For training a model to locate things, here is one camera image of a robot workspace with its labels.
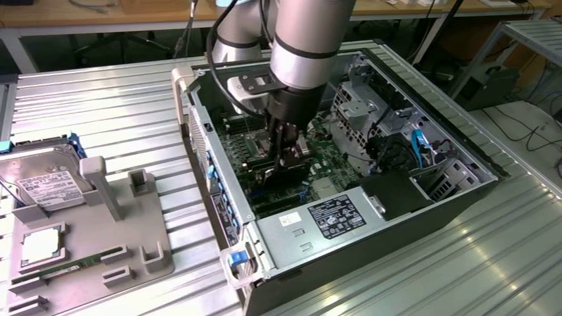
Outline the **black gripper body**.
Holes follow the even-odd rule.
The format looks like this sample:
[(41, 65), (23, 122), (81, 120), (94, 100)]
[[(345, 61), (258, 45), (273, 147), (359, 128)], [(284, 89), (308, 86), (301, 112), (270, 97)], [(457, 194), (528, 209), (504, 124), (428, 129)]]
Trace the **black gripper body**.
[(269, 93), (265, 106), (265, 117), (278, 122), (304, 128), (318, 111), (321, 96), (326, 84), (312, 89), (300, 90), (286, 87)]

